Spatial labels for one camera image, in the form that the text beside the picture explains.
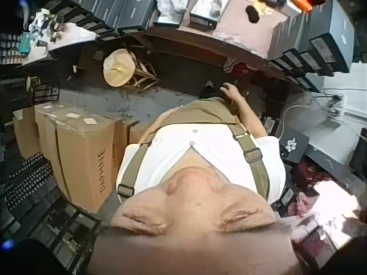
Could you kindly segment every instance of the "orange object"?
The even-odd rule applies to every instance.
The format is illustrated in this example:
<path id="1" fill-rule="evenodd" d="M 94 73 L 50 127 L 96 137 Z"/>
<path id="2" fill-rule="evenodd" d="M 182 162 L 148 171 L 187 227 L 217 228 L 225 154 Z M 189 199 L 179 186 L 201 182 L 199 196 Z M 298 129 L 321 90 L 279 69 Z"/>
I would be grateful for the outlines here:
<path id="1" fill-rule="evenodd" d="M 307 0 L 292 0 L 292 2 L 301 11 L 312 11 L 312 5 Z"/>

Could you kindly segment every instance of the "forehead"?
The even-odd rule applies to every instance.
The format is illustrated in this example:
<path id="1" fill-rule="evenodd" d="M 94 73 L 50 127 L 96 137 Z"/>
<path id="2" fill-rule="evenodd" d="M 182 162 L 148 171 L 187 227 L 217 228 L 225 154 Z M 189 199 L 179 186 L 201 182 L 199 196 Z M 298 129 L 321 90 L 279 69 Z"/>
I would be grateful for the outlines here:
<path id="1" fill-rule="evenodd" d="M 106 268 L 109 274 L 114 274 L 113 270 L 119 271 L 116 274 L 198 274 L 198 270 L 211 275 L 277 274 L 274 270 L 286 268 L 294 257 L 287 241 L 278 235 L 261 238 L 251 233 L 216 234 L 198 238 L 190 245 L 187 240 L 103 237 L 96 242 L 91 270 L 93 274 L 107 274 Z"/>

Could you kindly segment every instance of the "power outlet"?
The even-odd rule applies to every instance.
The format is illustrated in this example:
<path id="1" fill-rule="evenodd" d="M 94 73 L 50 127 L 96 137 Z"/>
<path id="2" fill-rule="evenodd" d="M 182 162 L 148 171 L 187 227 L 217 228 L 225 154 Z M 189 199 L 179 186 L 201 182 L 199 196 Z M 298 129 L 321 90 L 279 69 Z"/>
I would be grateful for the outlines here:
<path id="1" fill-rule="evenodd" d="M 328 93 L 328 95 L 339 96 L 342 100 L 337 101 L 335 99 L 329 99 L 325 104 L 327 114 L 335 120 L 343 120 L 346 107 L 346 95 L 338 92 Z"/>

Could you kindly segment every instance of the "white shirt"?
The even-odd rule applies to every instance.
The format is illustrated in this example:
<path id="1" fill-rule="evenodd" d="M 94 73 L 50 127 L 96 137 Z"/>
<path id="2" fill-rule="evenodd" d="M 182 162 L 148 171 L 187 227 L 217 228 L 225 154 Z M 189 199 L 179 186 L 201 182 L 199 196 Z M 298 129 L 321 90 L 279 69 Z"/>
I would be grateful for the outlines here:
<path id="1" fill-rule="evenodd" d="M 273 203 L 279 199 L 286 179 L 278 139 L 273 136 L 251 138 L 263 154 L 263 162 L 270 179 L 268 203 Z M 135 182 L 135 194 L 156 186 L 190 146 L 221 171 L 231 183 L 257 192 L 250 166 L 227 125 L 175 124 L 160 129 L 148 147 Z M 138 149 L 138 144 L 126 147 L 116 187 L 121 183 L 122 175 Z"/>

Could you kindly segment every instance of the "nose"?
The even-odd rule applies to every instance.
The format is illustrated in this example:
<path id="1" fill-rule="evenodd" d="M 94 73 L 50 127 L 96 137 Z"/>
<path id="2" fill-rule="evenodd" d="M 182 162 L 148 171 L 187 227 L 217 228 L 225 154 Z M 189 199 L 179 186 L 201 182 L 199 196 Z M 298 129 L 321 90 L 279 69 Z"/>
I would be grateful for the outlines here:
<path id="1" fill-rule="evenodd" d="M 186 194 L 192 198 L 200 194 L 218 193 L 223 182 L 199 167 L 188 167 L 180 171 L 168 185 L 169 195 Z"/>

